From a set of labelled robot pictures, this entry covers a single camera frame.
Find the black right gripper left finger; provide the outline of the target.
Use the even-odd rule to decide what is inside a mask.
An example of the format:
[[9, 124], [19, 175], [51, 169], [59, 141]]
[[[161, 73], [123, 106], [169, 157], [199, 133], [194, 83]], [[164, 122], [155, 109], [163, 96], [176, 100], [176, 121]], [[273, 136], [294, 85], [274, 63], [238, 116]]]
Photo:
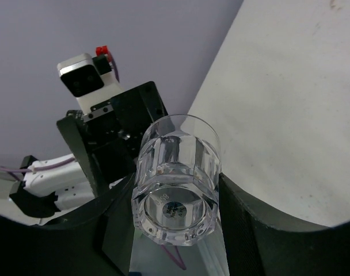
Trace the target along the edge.
[[128, 275], [134, 180], [44, 225], [0, 216], [0, 275]]

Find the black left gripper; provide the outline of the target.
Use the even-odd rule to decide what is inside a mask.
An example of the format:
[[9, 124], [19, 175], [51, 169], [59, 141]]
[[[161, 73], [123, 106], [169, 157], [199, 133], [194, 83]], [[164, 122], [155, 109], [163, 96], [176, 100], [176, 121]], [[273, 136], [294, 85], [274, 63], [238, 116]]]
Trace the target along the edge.
[[56, 126], [98, 197], [109, 190], [103, 175], [135, 171], [145, 131], [167, 114], [156, 84], [149, 81], [91, 107], [84, 116], [68, 110]]

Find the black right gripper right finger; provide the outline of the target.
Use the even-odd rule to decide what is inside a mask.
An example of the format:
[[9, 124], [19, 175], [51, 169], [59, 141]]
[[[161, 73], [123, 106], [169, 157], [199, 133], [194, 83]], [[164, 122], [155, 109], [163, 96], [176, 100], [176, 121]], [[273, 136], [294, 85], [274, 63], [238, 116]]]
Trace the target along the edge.
[[286, 214], [219, 176], [230, 275], [350, 275], [350, 221], [325, 227]]

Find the clear faceted glass cup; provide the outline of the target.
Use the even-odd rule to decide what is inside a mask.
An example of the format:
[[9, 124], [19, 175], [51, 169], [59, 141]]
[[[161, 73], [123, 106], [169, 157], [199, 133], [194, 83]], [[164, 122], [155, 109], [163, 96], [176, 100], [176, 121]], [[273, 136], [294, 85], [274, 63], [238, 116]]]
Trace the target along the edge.
[[220, 141], [204, 120], [165, 116], [145, 131], [131, 205], [134, 226], [160, 245], [192, 246], [215, 230]]

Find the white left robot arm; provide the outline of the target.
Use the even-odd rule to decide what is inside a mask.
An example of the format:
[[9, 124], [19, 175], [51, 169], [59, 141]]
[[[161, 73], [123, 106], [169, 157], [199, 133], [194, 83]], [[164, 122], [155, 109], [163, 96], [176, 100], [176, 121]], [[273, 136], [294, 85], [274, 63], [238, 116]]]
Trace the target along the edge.
[[69, 110], [56, 125], [70, 154], [26, 156], [11, 200], [27, 216], [48, 218], [101, 196], [135, 172], [146, 129], [165, 115], [152, 81], [94, 105], [88, 114]]

